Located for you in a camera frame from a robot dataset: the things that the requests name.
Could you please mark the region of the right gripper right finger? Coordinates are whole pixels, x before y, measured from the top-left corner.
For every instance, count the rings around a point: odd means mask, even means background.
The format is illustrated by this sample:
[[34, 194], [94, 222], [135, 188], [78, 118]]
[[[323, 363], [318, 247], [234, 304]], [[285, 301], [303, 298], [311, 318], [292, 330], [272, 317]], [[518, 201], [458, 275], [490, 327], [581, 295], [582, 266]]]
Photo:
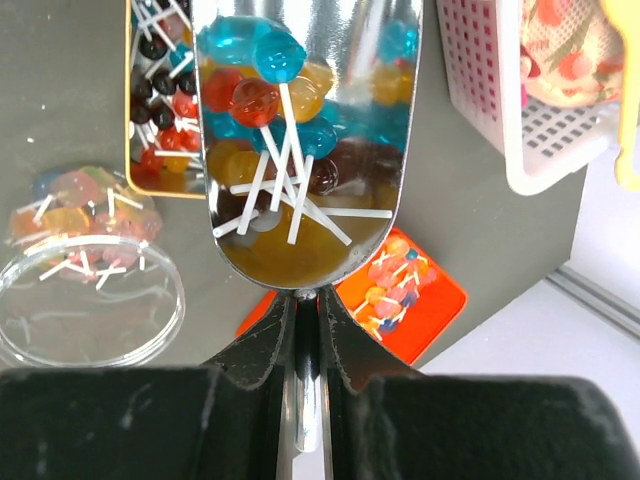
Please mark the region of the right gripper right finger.
[[330, 479], [629, 479], [609, 398], [576, 377], [433, 376], [374, 341], [320, 291]]

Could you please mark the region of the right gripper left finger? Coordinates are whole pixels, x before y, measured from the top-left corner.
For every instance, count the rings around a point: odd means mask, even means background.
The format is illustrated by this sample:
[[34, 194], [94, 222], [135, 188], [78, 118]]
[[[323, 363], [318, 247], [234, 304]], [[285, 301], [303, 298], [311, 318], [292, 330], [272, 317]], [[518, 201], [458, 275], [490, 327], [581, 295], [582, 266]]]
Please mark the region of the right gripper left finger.
[[274, 479], [294, 300], [196, 367], [1, 377], [5, 479]]

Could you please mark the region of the orange candy tray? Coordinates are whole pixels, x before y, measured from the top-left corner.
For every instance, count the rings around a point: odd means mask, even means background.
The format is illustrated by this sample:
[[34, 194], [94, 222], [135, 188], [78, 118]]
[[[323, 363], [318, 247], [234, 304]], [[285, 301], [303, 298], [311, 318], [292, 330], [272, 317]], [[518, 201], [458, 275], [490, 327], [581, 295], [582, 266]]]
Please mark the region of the orange candy tray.
[[396, 227], [373, 258], [335, 290], [351, 319], [409, 365], [467, 303], [464, 289]]

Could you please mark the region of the clear glass jar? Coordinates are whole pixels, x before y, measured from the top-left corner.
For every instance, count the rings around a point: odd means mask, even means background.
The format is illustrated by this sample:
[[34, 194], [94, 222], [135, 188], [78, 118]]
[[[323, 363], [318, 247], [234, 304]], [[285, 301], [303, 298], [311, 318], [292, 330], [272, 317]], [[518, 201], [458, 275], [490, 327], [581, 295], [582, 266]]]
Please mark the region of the clear glass jar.
[[133, 366], [180, 331], [185, 290], [154, 199], [97, 164], [1, 195], [3, 367]]

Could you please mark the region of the gold candy tin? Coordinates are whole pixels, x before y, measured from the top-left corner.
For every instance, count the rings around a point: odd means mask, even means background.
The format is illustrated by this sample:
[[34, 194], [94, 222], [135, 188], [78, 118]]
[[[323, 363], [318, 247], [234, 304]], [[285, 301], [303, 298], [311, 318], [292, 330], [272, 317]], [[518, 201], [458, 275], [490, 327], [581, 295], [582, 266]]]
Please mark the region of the gold candy tin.
[[188, 1], [128, 1], [127, 180], [152, 196], [202, 199], [205, 174]]

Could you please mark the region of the silver metal scoop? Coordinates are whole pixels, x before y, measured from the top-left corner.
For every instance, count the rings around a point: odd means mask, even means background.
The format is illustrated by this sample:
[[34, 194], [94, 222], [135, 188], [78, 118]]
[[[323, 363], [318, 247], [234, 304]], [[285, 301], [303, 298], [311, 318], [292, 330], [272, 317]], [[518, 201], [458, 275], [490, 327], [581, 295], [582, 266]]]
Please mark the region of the silver metal scoop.
[[[420, 1], [196, 1], [196, 73], [206, 61], [249, 66], [256, 76], [231, 90], [229, 115], [249, 129], [258, 165], [237, 221], [231, 190], [206, 186], [212, 233], [229, 265], [275, 291], [285, 324], [307, 341], [318, 300], [370, 260], [400, 204], [413, 120], [411, 105], [374, 98], [381, 67], [417, 63]], [[337, 148], [360, 158], [349, 167], [360, 192], [390, 191], [380, 206], [351, 196], [320, 205], [309, 188], [316, 162]]]

